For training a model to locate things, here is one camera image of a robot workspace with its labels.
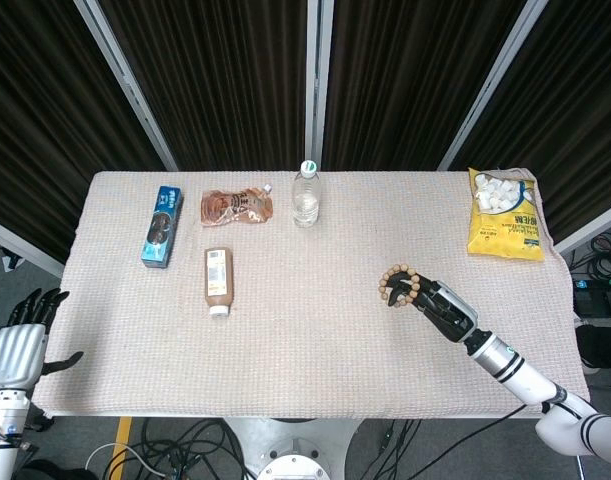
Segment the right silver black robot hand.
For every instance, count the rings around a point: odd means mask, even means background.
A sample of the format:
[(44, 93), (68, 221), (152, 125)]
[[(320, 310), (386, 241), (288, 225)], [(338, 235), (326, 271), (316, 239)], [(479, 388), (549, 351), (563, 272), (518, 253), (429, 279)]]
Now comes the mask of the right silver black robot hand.
[(385, 273), (379, 291), (389, 307), (413, 306), (453, 343), (464, 342), (478, 327), (478, 314), (450, 287), (411, 268)]

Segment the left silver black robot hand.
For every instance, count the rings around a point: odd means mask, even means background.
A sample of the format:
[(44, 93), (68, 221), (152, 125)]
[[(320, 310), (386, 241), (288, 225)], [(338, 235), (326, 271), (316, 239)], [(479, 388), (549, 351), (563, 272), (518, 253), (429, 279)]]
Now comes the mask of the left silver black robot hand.
[(57, 310), (69, 295), (60, 288), (45, 293), (38, 288), (13, 308), (0, 330), (0, 390), (32, 390), (42, 376), (82, 359), (84, 353), (77, 351), (65, 360), (45, 361)]

